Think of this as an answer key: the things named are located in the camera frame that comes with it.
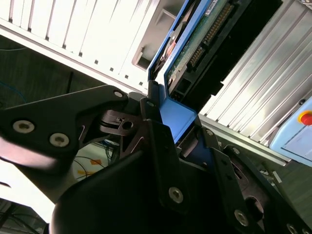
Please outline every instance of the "light blue control box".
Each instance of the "light blue control box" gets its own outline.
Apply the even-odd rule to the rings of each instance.
[[[305,125],[301,122],[304,115],[311,118],[312,97],[282,125],[271,142],[270,148],[312,167],[312,125]]]

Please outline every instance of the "red emergency stop button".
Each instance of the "red emergency stop button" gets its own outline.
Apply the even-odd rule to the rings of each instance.
[[[304,125],[312,125],[312,113],[306,113],[301,118],[300,121]]]

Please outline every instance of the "emergency stop button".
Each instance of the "emergency stop button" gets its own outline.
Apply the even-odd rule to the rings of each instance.
[[[304,125],[312,125],[312,111],[304,111],[298,116],[298,121]]]

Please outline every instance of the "metal bar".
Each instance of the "metal bar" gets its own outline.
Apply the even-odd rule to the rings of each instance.
[[[261,145],[260,143],[255,142],[203,115],[199,115],[199,118],[204,127],[211,129],[217,136],[226,139],[235,145],[241,146],[242,148],[245,148],[281,166],[286,166],[286,164],[291,161],[291,159],[280,155],[268,147],[265,147],[264,145]]]

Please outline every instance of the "hex bolt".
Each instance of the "hex bolt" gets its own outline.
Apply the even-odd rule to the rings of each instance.
[[[235,218],[237,219],[237,221],[242,226],[247,227],[249,225],[248,219],[247,219],[247,217],[245,216],[245,214],[242,211],[235,210],[234,211],[234,215],[235,215]]]
[[[239,150],[237,148],[233,148],[234,153],[236,153],[237,155],[240,154]]]
[[[29,122],[27,120],[18,120],[13,124],[13,129],[18,133],[31,133],[35,126],[32,122]]]
[[[183,193],[176,187],[169,189],[169,196],[175,203],[180,204],[183,201]]]
[[[214,133],[213,133],[210,129],[206,129],[206,133],[207,133],[208,135],[210,135],[210,136],[213,136],[213,135],[214,135]]]
[[[123,94],[119,91],[114,91],[114,94],[119,97],[119,98],[122,98],[123,97]]]
[[[69,138],[63,133],[54,133],[50,136],[50,143],[55,147],[65,147],[69,144]]]

